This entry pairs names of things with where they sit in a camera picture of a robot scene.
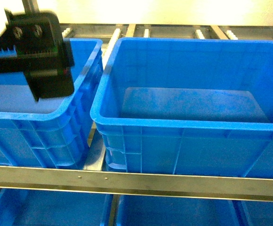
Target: shelf rack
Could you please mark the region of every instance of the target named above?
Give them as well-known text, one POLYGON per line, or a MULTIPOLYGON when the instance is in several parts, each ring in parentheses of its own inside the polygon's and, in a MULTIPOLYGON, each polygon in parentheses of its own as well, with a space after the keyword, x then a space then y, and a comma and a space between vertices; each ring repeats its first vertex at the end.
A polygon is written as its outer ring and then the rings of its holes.
MULTIPOLYGON (((64 32, 65 38, 102 39, 104 65, 120 37, 192 39, 199 38, 200 30, 205 39, 230 39, 227 31, 231 31, 239 40, 273 40, 273 26, 62 24, 62 28, 68 31, 64 32)), ((273 179, 102 171, 105 147, 95 127, 90 135, 92 143, 84 170, 0 166, 0 188, 116 194, 111 216, 115 215, 119 194, 273 202, 273 179)))

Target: white wall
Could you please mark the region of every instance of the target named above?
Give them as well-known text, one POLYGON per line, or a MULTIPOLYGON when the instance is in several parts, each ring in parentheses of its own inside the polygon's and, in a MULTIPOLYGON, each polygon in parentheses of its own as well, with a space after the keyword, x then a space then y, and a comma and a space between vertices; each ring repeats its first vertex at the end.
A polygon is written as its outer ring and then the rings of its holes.
MULTIPOLYGON (((272 25, 273 0, 38 0, 61 23, 272 25)), ((23 11, 21 0, 0 0, 4 8, 23 11)))

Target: metal rail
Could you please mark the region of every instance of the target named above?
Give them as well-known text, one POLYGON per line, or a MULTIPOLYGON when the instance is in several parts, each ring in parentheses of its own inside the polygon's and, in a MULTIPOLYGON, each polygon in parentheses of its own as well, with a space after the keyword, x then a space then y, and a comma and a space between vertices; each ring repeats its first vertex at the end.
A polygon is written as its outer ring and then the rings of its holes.
POLYGON ((218 26, 212 25, 210 32, 213 39, 228 39, 218 26))
POLYGON ((273 179, 0 166, 0 188, 273 201, 273 179))
POLYGON ((129 24, 125 37, 133 37, 135 30, 136 30, 136 24, 129 24))
POLYGON ((39 13, 37 0, 22 0, 25 13, 39 13))
POLYGON ((101 171, 105 160, 105 151, 103 139, 98 130, 95 129, 83 170, 101 171))

